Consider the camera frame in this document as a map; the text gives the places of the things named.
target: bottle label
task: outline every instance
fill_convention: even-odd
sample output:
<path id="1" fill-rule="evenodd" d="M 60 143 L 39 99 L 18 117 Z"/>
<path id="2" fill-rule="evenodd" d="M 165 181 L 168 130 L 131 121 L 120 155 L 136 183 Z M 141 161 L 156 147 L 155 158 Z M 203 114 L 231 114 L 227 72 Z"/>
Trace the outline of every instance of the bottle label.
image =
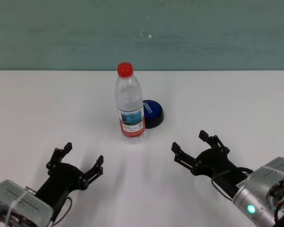
<path id="1" fill-rule="evenodd" d="M 119 110 L 119 120 L 122 133 L 128 137 L 141 136 L 145 131 L 145 119 L 143 106 L 131 112 Z"/>

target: black cable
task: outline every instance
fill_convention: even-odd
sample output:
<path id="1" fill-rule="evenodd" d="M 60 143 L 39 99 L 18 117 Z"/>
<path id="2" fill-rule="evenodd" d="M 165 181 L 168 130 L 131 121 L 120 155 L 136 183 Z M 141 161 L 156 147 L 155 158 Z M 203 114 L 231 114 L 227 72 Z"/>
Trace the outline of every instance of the black cable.
<path id="1" fill-rule="evenodd" d="M 228 199 L 229 201 L 232 201 L 232 199 L 231 199 L 230 197 L 226 196 L 226 195 L 213 183 L 213 180 L 214 180 L 215 178 L 217 178 L 217 177 L 220 177 L 220 176 L 222 176 L 222 175 L 224 175 L 224 174 L 226 174 L 226 173 L 230 173 L 230 172 L 232 172 L 232 171 L 234 171 L 234 170 L 240 170 L 240 171 L 246 172 L 246 173 L 248 173 L 248 174 L 253 173 L 253 171 L 252 171 L 251 169 L 244 168 L 244 167 L 237 167 L 237 168 L 232 169 L 231 171 L 227 170 L 227 171 L 221 172 L 221 173 L 215 175 L 215 176 L 212 178 L 212 180 L 211 180 L 213 187 L 214 187 L 224 198 Z"/>
<path id="2" fill-rule="evenodd" d="M 217 178 L 217 177 L 219 177 L 219 176 L 222 176 L 222 175 L 224 175 L 224 174 L 226 174 L 226 173 L 228 173 L 228 172 L 229 172 L 229 170 L 224 171 L 224 172 L 222 172 L 222 173 L 219 173 L 219 174 L 215 175 L 215 176 L 212 178 L 212 185 L 213 185 L 213 187 L 214 187 L 222 196 L 224 196 L 224 197 L 225 197 L 226 199 L 228 199 L 229 201 L 232 201 L 231 198 L 229 198 L 229 197 L 226 196 L 224 193 L 222 193 L 222 191 L 221 191 L 220 189 L 218 189 L 218 187 L 213 183 L 213 180 L 214 180 L 215 178 Z"/>
<path id="3" fill-rule="evenodd" d="M 71 207 L 72 207 L 72 199 L 71 199 L 71 197 L 67 197 L 66 199 L 71 202 L 70 207 L 68 207 L 67 211 L 66 211 L 65 214 L 62 216 L 62 218 L 60 218 L 58 221 L 56 221 L 56 222 L 52 225 L 52 227 L 54 227 L 55 225 L 59 224 L 59 223 L 65 218 L 65 216 L 68 214 L 68 212 L 70 212 Z"/>
<path id="4" fill-rule="evenodd" d="M 281 206 L 277 206 L 275 209 L 275 224 L 277 224 L 278 221 L 278 212 L 280 210 Z"/>

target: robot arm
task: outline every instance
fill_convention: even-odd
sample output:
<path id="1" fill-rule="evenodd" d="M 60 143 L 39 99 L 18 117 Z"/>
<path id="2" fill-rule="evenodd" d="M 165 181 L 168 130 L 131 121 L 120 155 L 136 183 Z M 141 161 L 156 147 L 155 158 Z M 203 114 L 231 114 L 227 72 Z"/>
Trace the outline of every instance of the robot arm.
<path id="1" fill-rule="evenodd" d="M 49 178 L 36 193 L 31 190 L 28 193 L 9 180 L 0 183 L 1 222 L 7 221 L 7 225 L 11 227 L 51 227 L 68 195 L 74 190 L 86 190 L 89 184 L 103 174 L 103 156 L 86 173 L 62 163 L 71 149 L 71 143 L 67 143 L 64 149 L 54 150 L 46 165 Z"/>
<path id="2" fill-rule="evenodd" d="M 284 227 L 284 158 L 277 157 L 255 172 L 236 167 L 229 149 L 217 136 L 201 131 L 199 138 L 210 145 L 197 158 L 186 154 L 177 143 L 171 150 L 175 161 L 193 175 L 206 175 L 222 195 L 231 200 L 257 227 Z"/>

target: red bottle cap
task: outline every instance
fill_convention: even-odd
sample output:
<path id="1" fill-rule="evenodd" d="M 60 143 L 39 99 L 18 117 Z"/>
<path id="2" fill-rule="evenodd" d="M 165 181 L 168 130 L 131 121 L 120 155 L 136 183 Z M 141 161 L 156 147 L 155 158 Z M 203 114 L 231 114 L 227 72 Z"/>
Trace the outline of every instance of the red bottle cap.
<path id="1" fill-rule="evenodd" d="M 120 77 L 130 77 L 133 74 L 133 66 L 129 62 L 120 63 L 117 70 Z"/>

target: clear plastic bottle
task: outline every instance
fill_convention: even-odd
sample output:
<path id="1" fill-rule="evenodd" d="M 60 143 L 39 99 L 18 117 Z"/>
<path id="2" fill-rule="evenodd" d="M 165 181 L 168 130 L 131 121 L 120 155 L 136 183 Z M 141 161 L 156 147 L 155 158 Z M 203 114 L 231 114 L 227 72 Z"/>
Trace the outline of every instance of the clear plastic bottle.
<path id="1" fill-rule="evenodd" d="M 145 136 L 141 87 L 138 79 L 133 75 L 131 63 L 120 63 L 118 74 L 119 77 L 115 85 L 115 103 L 121 131 L 128 142 L 137 143 Z"/>

